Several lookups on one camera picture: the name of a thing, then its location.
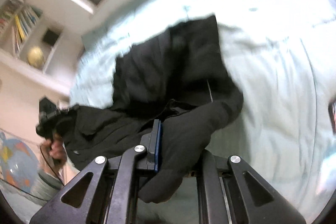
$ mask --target yellow ball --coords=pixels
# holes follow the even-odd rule
[[[33,47],[27,54],[28,64],[34,68],[40,69],[44,63],[44,55],[40,47]]]

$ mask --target black cloth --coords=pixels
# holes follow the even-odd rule
[[[169,199],[198,161],[211,134],[240,113],[243,95],[223,65],[215,16],[180,23],[135,45],[116,60],[113,106],[81,106],[64,136],[69,158],[83,169],[140,143],[163,123],[162,165],[139,191],[145,202]]]

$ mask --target round metal pivot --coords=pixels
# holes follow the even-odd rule
[[[105,157],[99,156],[94,160],[97,164],[103,164],[105,162]]]
[[[145,147],[143,145],[137,145],[134,147],[135,152],[142,152],[145,150]]]
[[[240,158],[238,156],[231,156],[230,160],[235,164],[240,162]]]

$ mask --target bed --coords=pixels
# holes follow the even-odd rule
[[[112,105],[118,55],[178,22],[211,14],[244,106],[207,149],[243,157],[312,223],[336,188],[328,113],[336,97],[336,0],[145,0],[83,36],[71,104]],[[141,219],[198,223],[196,181],[185,179],[166,203],[138,207]]]

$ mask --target gray sleeve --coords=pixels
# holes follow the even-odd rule
[[[62,187],[62,183],[57,178],[45,173],[41,169],[31,187],[30,194],[39,199],[50,200]]]

